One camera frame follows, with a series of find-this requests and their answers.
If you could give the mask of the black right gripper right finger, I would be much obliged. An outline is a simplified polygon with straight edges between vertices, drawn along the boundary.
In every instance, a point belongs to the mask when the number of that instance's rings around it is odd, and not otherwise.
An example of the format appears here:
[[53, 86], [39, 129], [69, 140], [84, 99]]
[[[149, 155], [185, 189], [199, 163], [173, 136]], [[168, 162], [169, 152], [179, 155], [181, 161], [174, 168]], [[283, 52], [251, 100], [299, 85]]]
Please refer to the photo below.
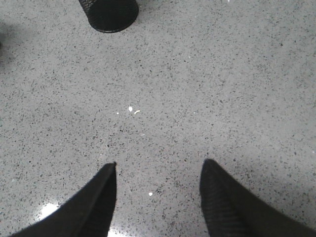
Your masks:
[[316, 232], [272, 208], [215, 160], [203, 163], [199, 191], [212, 237], [314, 237]]

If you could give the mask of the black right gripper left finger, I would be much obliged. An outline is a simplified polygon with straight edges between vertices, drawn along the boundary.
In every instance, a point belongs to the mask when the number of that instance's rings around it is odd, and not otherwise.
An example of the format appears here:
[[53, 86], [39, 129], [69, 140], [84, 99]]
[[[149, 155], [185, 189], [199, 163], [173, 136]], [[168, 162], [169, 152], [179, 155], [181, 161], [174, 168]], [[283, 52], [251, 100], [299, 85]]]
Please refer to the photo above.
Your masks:
[[66, 203], [13, 237], [106, 237], [117, 201], [116, 163], [105, 164]]

